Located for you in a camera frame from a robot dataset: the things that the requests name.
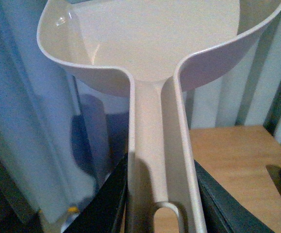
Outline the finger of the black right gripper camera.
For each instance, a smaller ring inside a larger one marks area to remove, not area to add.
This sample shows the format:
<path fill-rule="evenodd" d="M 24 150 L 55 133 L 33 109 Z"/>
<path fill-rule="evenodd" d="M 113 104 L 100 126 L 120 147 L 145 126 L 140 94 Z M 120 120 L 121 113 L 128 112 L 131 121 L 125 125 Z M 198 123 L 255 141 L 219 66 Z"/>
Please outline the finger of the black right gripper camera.
<path fill-rule="evenodd" d="M 242 206 L 197 161 L 198 186 L 209 233 L 272 233 Z"/>

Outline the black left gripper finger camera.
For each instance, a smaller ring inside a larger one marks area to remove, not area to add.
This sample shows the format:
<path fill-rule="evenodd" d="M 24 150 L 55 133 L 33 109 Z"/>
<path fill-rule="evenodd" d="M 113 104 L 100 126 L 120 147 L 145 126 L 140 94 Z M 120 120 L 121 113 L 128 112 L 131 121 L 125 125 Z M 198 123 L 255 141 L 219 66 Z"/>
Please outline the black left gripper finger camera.
<path fill-rule="evenodd" d="M 93 200 L 67 227 L 66 233 L 119 233 L 127 196 L 128 156 L 116 165 Z"/>

